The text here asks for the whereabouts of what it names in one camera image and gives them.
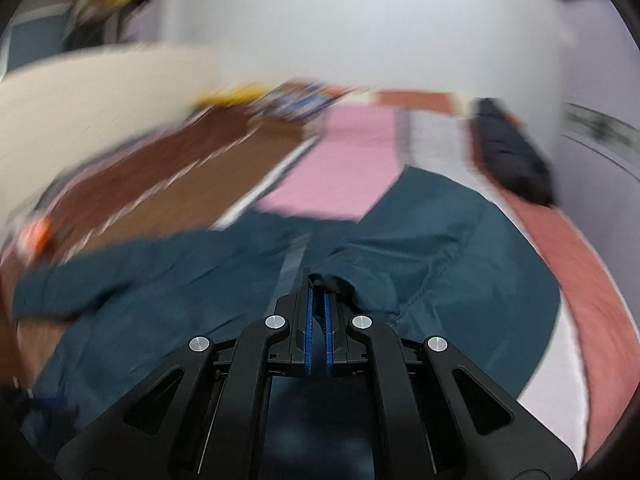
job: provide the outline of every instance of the bed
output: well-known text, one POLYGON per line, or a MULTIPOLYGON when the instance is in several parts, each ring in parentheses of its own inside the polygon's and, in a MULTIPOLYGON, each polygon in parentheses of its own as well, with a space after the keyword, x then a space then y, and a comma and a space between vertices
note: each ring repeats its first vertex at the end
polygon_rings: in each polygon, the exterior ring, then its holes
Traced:
MULTIPOLYGON (((65 262, 135 237, 223 229, 249 206, 357 221, 405 164, 442 174, 495 203, 560 283, 556 326, 519 401, 582 463, 640 381, 638 330, 606 267, 571 222, 492 180, 462 108, 453 94, 362 91, 306 125, 256 120, 242 107, 201 110, 86 165, 50 196, 44 209, 58 236, 45 258, 65 262), (327 192, 305 192, 310 182, 327 192)), ((5 305, 26 270, 9 244, 0 267, 5 305)), ((27 384, 64 331, 58 322, 18 324, 27 384)))

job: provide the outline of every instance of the beige headboard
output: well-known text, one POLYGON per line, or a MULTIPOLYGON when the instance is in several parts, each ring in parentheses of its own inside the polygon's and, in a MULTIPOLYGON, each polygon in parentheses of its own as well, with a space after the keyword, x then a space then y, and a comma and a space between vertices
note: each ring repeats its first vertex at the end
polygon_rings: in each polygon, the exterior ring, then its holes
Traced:
POLYGON ((212 51, 113 46, 55 56, 0 82, 0 225, 65 168, 175 123, 216 81, 212 51))

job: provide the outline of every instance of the teal fabric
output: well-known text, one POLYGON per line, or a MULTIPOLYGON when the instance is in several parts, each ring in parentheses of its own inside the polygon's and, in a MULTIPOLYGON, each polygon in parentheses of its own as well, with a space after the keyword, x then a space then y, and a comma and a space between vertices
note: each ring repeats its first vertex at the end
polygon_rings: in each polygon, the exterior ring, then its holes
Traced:
POLYGON ((302 235, 295 286, 302 267, 349 283, 357 307, 399 335, 443 335, 512 396, 526 385, 554 326, 556 280, 495 205, 408 168, 359 224, 250 210, 222 232, 137 240, 28 274, 15 319, 76 318, 34 394, 66 397, 76 426, 91 423, 195 335, 224 340, 261 318, 302 235))

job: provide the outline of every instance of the round metal pin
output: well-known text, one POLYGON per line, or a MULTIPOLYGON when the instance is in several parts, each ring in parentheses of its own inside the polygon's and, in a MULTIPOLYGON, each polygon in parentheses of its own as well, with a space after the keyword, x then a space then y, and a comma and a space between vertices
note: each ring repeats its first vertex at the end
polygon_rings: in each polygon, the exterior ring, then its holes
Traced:
POLYGON ((371 326, 371 318, 367 316, 356 316, 351 320, 356 328, 369 328, 371 326))
POLYGON ((269 328, 282 328, 286 320, 282 316, 269 316, 264 320, 264 324, 269 328))
POLYGON ((444 352, 447 349, 447 341, 441 337, 431 337, 427 341, 427 345, 434 352, 444 352))
POLYGON ((206 337, 199 335, 189 341, 189 348, 194 352, 202 352, 209 348, 209 340, 206 337))

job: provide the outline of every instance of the triangular cutout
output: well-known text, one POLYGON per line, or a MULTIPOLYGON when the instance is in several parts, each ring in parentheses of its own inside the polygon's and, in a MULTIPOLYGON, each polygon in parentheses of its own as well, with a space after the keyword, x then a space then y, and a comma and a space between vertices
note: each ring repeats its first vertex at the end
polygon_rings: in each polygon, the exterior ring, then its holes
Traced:
POLYGON ((469 410, 476 431, 486 435, 508 425, 512 416, 494 397, 462 368, 453 370, 453 378, 469 410))
POLYGON ((181 368, 169 373, 158 386, 127 410, 124 422, 143 433, 155 435, 160 429, 183 375, 184 370, 181 368))

